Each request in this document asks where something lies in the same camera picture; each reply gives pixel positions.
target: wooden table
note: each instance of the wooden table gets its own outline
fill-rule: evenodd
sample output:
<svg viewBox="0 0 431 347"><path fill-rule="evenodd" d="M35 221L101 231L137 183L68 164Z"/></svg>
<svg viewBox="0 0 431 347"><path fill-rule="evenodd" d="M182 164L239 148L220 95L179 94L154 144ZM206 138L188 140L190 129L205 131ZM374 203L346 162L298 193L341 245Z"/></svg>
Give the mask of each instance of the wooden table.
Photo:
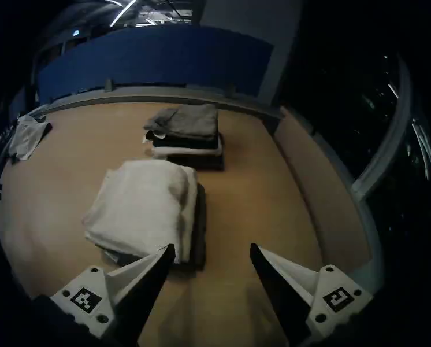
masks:
<svg viewBox="0 0 431 347"><path fill-rule="evenodd" d="M2 175L0 238L29 295L52 295L89 265L115 268L84 238L83 214L107 169L146 158L142 125L172 104L82 106L48 115L53 130ZM249 258L250 243L318 270L306 206L257 118L221 110L225 172L200 172L207 193L207 263L171 273L140 337L143 346L271 345L284 337Z"/></svg>

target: white folded towel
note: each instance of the white folded towel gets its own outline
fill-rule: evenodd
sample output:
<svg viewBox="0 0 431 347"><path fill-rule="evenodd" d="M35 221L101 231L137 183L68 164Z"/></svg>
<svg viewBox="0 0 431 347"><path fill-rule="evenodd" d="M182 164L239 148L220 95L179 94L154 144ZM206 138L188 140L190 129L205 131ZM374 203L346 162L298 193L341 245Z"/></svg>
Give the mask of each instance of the white folded towel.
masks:
<svg viewBox="0 0 431 347"><path fill-rule="evenodd" d="M218 146L216 149L194 149L183 147L153 147L151 154L153 158L165 158L167 156L221 156L222 155L222 141L220 136L218 139Z"/></svg>
<svg viewBox="0 0 431 347"><path fill-rule="evenodd" d="M191 168L163 160L127 161L106 174L82 221L86 238L139 257L173 243L175 262L188 261L196 203L196 193L190 193L196 185Z"/></svg>

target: blue partition wall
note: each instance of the blue partition wall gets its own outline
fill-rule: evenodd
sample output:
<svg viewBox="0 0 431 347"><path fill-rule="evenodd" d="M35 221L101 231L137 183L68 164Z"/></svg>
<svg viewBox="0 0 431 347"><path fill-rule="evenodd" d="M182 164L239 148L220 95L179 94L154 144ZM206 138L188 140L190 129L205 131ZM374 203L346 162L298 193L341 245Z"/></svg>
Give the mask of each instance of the blue partition wall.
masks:
<svg viewBox="0 0 431 347"><path fill-rule="evenodd" d="M41 103L116 84L236 87L257 96L272 46L217 28L160 25L112 32L72 49L37 77Z"/></svg>

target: crumpled white cloth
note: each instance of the crumpled white cloth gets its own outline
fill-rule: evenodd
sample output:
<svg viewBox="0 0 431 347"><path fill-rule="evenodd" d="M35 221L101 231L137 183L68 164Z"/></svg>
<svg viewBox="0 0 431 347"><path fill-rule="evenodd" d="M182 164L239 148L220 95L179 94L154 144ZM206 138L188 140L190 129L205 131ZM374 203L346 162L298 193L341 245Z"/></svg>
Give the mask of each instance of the crumpled white cloth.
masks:
<svg viewBox="0 0 431 347"><path fill-rule="evenodd" d="M196 172L164 160L127 161L108 171L84 216L86 238L145 257L173 243L176 263L190 258Z"/></svg>
<svg viewBox="0 0 431 347"><path fill-rule="evenodd" d="M19 160L29 159L48 124L48 121L38 123L29 115L18 118L17 129L9 146L10 156L16 155Z"/></svg>

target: stack of folded clothes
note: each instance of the stack of folded clothes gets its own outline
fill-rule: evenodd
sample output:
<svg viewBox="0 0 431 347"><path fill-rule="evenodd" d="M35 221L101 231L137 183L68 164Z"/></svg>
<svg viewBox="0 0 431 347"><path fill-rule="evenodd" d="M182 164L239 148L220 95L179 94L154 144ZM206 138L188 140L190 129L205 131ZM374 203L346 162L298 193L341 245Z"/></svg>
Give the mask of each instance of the stack of folded clothes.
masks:
<svg viewBox="0 0 431 347"><path fill-rule="evenodd" d="M83 218L86 238L126 265L174 244L175 263L200 270L206 254L205 190L196 171L164 160L108 171Z"/></svg>
<svg viewBox="0 0 431 347"><path fill-rule="evenodd" d="M223 170L223 140L214 105L181 105L160 110L143 127L154 158L198 170Z"/></svg>

